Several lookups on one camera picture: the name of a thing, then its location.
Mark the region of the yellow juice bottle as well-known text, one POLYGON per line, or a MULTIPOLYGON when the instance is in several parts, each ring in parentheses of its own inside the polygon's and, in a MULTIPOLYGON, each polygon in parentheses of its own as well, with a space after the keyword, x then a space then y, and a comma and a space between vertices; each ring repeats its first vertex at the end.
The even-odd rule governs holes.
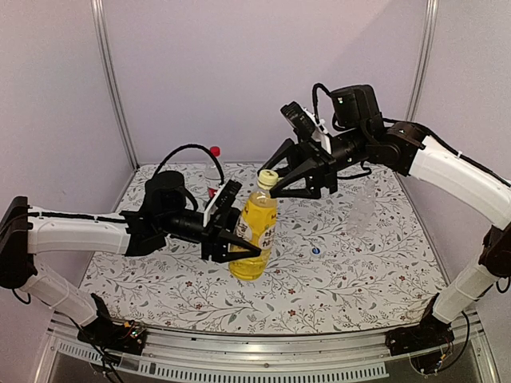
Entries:
POLYGON ((270 196, 270 190, 258 187, 248 197, 235 233, 261 249, 260 256, 229 263, 233 276, 244 281, 258 279, 264 272, 274 243, 277 220, 277 200, 270 196))

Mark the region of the yellow bottle cap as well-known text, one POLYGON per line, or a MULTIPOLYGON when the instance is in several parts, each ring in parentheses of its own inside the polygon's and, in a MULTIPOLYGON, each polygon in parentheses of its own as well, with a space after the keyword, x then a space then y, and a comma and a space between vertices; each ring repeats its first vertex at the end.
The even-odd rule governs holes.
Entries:
POLYGON ((263 190, 271 190, 279 181, 277 172, 268 169, 262 169, 259 172, 257 184, 263 190))

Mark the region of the red cap water bottle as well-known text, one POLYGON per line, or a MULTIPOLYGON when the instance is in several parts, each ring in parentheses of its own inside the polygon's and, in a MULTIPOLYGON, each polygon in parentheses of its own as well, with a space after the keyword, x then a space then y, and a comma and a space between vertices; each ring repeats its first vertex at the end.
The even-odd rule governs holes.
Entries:
MULTIPOLYGON (((221 159, 220 147, 211 146, 210 152, 217 159, 220 167, 223 168, 224 164, 221 159)), ((214 197, 214 195, 216 194, 216 192, 218 191, 218 189, 220 188, 220 185, 221 185, 221 177, 220 177, 219 171, 217 170, 217 166, 216 166, 215 162, 211 159, 208 160, 208 163, 204 170, 204 179, 207 184, 208 198, 211 199, 214 197)))

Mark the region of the clear plastic bottle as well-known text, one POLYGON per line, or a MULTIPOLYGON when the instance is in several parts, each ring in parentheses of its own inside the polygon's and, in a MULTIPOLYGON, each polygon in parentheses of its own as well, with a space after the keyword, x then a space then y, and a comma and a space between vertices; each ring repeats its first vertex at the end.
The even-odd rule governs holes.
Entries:
POLYGON ((347 217, 346 229, 349 235, 358 237, 366 232, 375 209, 375 192, 376 183, 373 179, 368 179, 358 190, 347 217))

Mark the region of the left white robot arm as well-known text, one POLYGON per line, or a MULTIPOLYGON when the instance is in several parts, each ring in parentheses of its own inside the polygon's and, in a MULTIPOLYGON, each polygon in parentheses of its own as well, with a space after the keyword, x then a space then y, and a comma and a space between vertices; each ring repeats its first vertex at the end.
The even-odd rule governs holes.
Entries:
POLYGON ((102 346, 119 338, 103 300, 85 294, 36 260, 55 251, 104 252, 127 257, 152 254, 167 238, 200 245, 201 258, 228 263, 253 258, 261 250, 234 232, 240 211, 233 202, 241 185, 228 181, 205 211, 177 171, 160 172, 145 182, 138 211, 92 215, 46 211, 15 197, 1 220, 1 286, 22 290, 74 320, 102 346))

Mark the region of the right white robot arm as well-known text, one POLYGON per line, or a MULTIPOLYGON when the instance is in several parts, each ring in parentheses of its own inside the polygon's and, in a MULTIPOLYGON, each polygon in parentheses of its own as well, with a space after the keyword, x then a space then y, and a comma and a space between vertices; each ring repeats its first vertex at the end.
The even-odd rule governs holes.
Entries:
POLYGON ((331 99, 337 134, 325 129, 318 110, 308 112, 295 101, 284 105, 280 112, 297 139, 285 140, 263 165, 276 168, 281 178, 272 196, 318 199, 322 188, 337 191, 340 171, 368 162, 434 185, 491 223, 482 253, 430 300, 417 325, 396 330, 413 334, 418 347, 429 348, 467 306, 510 276, 510 183, 455 151, 426 126, 385 118, 370 85, 329 90, 317 83, 313 90, 331 99), (281 161, 286 167, 277 168, 281 161))

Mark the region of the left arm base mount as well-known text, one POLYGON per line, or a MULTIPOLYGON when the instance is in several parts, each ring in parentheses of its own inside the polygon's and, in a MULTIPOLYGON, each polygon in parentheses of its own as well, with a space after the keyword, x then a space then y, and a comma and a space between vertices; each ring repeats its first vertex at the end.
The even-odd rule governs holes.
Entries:
POLYGON ((77 339, 97 348, 142 355, 147 339, 146 326, 134 320, 115 323, 103 299, 96 294, 91 296, 97 305, 97 318, 87 326, 80 327, 77 339))

